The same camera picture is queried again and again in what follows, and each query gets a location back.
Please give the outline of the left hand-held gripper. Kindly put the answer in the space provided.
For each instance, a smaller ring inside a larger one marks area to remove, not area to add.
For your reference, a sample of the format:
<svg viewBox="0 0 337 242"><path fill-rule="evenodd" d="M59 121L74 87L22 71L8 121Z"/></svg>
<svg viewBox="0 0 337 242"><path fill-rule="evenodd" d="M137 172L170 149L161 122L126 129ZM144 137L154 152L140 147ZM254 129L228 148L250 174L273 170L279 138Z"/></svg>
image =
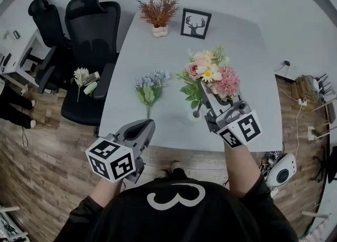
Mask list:
<svg viewBox="0 0 337 242"><path fill-rule="evenodd" d="M111 182L127 179L136 183L145 167L141 154L154 131L155 121L144 119L122 126L115 134L99 137L85 151L92 171Z"/></svg>

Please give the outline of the white vase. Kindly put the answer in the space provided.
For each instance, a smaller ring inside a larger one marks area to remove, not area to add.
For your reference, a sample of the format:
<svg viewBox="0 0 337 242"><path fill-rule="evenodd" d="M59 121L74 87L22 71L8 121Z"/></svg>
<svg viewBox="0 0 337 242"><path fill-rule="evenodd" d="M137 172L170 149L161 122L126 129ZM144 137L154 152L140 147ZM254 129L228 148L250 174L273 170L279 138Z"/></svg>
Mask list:
<svg viewBox="0 0 337 242"><path fill-rule="evenodd" d="M207 115L207 111L204 110L194 110L191 115L192 121L201 121L204 120L204 117Z"/></svg>

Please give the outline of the pink flower bouquet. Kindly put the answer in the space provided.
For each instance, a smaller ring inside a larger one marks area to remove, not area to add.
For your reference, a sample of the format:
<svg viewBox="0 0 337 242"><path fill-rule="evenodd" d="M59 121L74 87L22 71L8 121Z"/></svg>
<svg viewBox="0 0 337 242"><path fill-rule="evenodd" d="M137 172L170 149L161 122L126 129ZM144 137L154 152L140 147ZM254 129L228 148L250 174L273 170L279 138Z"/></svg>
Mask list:
<svg viewBox="0 0 337 242"><path fill-rule="evenodd" d="M222 46L196 54L189 52L189 59L189 64L177 74L177 78L184 82L180 91L187 95L185 100L190 101L194 118L200 117L201 106L205 104L199 87L201 81L221 103L234 101L239 94L240 78L235 69L229 66L230 60Z"/></svg>

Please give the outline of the blue flower bouquet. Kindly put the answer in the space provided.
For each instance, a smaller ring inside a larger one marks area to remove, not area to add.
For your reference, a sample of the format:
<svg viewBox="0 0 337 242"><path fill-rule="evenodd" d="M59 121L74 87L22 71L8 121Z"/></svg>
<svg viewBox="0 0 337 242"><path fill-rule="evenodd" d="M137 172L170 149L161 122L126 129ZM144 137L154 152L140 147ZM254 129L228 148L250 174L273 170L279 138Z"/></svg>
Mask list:
<svg viewBox="0 0 337 242"><path fill-rule="evenodd" d="M134 83L135 93L142 104L146 107L146 117L149 119L154 103L161 97L162 90L166 87L166 81L170 74L164 70L154 70L144 74Z"/></svg>

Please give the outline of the person's left forearm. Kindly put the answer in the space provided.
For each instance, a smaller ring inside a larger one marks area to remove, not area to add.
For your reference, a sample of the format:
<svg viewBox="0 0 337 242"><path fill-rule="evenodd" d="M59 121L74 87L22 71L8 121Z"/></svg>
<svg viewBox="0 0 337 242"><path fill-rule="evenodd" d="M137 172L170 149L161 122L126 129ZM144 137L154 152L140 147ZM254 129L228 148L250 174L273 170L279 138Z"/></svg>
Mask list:
<svg viewBox="0 0 337 242"><path fill-rule="evenodd" d="M93 189L90 197L102 208L115 198L121 191L122 180L117 182L111 182L102 178L96 187Z"/></svg>

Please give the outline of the white flower sprig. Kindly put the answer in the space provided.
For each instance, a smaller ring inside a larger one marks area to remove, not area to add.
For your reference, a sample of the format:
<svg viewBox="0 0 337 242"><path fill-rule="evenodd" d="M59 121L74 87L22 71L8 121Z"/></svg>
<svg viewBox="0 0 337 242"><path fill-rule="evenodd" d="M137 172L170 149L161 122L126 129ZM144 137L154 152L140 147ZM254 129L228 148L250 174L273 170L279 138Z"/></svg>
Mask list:
<svg viewBox="0 0 337 242"><path fill-rule="evenodd" d="M87 68L77 68L74 71L74 81L76 82L78 86L78 94L77 94L77 101L79 100L80 90L81 87L84 85L84 81L89 76L89 71Z"/></svg>

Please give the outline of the white round floor device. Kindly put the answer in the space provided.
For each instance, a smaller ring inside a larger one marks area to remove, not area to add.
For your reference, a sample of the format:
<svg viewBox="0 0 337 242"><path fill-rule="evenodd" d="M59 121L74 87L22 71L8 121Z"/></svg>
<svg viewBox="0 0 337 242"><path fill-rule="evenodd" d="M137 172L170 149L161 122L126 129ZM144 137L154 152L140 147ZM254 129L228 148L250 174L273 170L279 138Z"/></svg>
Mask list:
<svg viewBox="0 0 337 242"><path fill-rule="evenodd" d="M295 156L285 154L270 170L266 184L273 188L286 184L297 171Z"/></svg>

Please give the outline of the white floor socket box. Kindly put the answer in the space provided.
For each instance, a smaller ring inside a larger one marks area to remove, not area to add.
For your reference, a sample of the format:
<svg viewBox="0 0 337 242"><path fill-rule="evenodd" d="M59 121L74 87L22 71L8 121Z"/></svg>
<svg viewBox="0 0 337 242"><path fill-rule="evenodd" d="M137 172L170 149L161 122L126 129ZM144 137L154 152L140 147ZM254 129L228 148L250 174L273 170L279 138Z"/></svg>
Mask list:
<svg viewBox="0 0 337 242"><path fill-rule="evenodd" d="M316 140L320 134L316 131L314 126L308 126L308 140L313 141Z"/></svg>

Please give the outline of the person's black printed shirt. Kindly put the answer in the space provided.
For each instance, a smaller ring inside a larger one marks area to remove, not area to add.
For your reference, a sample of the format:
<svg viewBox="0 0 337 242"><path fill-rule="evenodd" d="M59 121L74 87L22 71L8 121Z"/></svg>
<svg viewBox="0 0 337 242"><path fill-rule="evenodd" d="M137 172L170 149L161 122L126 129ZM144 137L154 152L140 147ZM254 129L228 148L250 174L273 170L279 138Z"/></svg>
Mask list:
<svg viewBox="0 0 337 242"><path fill-rule="evenodd" d="M259 178L243 197L195 179L156 179L105 207L86 197L54 242L299 242Z"/></svg>

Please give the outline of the black router with antennas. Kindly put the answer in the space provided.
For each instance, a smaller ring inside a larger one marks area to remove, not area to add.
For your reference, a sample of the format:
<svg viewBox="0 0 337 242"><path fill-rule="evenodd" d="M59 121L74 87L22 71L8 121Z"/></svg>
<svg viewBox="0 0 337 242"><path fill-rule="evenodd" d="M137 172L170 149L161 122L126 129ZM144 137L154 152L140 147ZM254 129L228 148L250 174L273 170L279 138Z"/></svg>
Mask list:
<svg viewBox="0 0 337 242"><path fill-rule="evenodd" d="M327 81L328 77L327 74L324 74L321 77L316 78L319 86L318 92L322 95L325 95L332 89L331 82Z"/></svg>

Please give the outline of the black office chair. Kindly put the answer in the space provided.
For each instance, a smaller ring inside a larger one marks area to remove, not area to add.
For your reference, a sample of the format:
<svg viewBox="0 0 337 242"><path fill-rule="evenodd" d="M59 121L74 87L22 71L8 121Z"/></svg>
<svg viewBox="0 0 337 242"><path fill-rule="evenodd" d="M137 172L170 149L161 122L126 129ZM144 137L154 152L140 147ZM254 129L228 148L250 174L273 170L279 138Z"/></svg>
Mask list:
<svg viewBox="0 0 337 242"><path fill-rule="evenodd" d="M114 1L71 0L65 24L72 42L76 69L100 75L93 95L71 82L61 108L64 118L82 125L99 127L105 99L116 66L116 38L121 8Z"/></svg>
<svg viewBox="0 0 337 242"><path fill-rule="evenodd" d="M60 15L55 5L47 0L33 0L28 7L28 14L33 18L44 44L50 48L35 77L39 93L46 89L68 91L74 70L74 54L71 40L63 33Z"/></svg>
<svg viewBox="0 0 337 242"><path fill-rule="evenodd" d="M313 156L313 160L317 160L320 164L320 168L317 174L311 178L312 181L317 180L322 181L324 177L327 178L328 183L337 181L337 146L332 148L332 152L328 155L325 152L325 147L323 149L323 158L320 159L317 156Z"/></svg>

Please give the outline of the wooden stool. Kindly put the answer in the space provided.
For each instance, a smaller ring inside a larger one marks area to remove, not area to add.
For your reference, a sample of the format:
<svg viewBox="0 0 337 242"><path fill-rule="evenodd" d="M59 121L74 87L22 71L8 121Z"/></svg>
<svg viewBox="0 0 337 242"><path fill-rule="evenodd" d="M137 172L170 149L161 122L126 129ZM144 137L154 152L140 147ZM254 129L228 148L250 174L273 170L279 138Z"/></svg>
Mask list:
<svg viewBox="0 0 337 242"><path fill-rule="evenodd" d="M323 104L319 105L318 107L312 110L312 112L314 112L321 108L325 109L326 120L325 122L319 124L320 127L324 127L326 125L332 124L336 120L335 109L333 106L334 101L337 101L337 96L335 96L333 99L331 99L328 102L324 102Z"/></svg>

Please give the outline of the orange plant in white pot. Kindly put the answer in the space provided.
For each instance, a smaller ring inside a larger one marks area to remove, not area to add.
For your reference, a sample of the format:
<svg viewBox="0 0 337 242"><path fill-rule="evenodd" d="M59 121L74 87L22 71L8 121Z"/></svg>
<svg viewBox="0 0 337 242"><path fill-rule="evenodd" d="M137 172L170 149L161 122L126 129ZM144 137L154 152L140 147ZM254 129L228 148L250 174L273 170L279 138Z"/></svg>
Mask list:
<svg viewBox="0 0 337 242"><path fill-rule="evenodd" d="M151 24L155 38L165 37L169 33L169 22L175 17L179 0L137 0L140 19Z"/></svg>

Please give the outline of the white side desk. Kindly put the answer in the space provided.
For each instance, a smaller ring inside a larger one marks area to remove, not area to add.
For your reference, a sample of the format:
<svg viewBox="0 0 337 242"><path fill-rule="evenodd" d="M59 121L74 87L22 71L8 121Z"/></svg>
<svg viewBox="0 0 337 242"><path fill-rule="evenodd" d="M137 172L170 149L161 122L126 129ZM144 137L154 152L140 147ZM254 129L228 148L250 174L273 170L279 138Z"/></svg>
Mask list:
<svg viewBox="0 0 337 242"><path fill-rule="evenodd" d="M34 27L22 33L19 39L14 39L10 34L7 34L6 39L0 38L0 76L14 83L14 79L8 75L17 73L29 83L38 86L30 75L43 61L31 53L35 42L47 49L38 29Z"/></svg>

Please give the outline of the white metal rack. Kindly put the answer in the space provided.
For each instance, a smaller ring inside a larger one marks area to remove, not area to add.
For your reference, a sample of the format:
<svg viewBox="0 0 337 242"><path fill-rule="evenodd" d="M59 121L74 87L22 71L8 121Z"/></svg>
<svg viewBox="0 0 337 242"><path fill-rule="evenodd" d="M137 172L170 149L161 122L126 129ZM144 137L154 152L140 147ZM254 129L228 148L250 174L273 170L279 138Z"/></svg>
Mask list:
<svg viewBox="0 0 337 242"><path fill-rule="evenodd" d="M0 205L0 242L30 242L28 232L22 231L8 214L18 210L20 210L19 206Z"/></svg>

